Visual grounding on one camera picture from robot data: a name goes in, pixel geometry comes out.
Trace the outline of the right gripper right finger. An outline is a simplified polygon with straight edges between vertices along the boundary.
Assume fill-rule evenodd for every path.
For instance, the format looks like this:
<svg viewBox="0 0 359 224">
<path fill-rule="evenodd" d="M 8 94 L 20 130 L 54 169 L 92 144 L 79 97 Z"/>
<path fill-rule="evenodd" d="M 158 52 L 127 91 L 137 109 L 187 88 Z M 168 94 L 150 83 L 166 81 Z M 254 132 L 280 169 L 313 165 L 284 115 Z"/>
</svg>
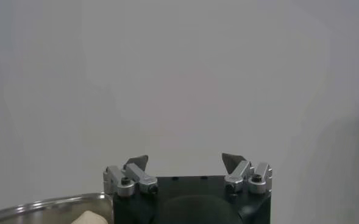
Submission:
<svg viewBox="0 0 359 224">
<path fill-rule="evenodd" d="M 268 163 L 252 163 L 241 155 L 222 153 L 227 175 L 224 188 L 230 194 L 247 189 L 251 194 L 265 194 L 272 191 L 272 168 Z"/>
</svg>

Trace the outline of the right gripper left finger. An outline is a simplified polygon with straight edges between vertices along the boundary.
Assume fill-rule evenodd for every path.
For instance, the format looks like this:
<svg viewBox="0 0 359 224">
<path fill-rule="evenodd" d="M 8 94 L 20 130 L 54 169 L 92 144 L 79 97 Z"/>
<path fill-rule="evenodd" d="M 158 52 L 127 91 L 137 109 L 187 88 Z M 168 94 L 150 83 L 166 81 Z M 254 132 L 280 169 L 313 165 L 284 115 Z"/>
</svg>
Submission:
<svg viewBox="0 0 359 224">
<path fill-rule="evenodd" d="M 156 194 L 158 179 L 145 172 L 148 159 L 147 155 L 142 155 L 128 159 L 122 167 L 106 167 L 102 174 L 104 193 L 131 197 L 138 189 L 142 194 Z"/>
</svg>

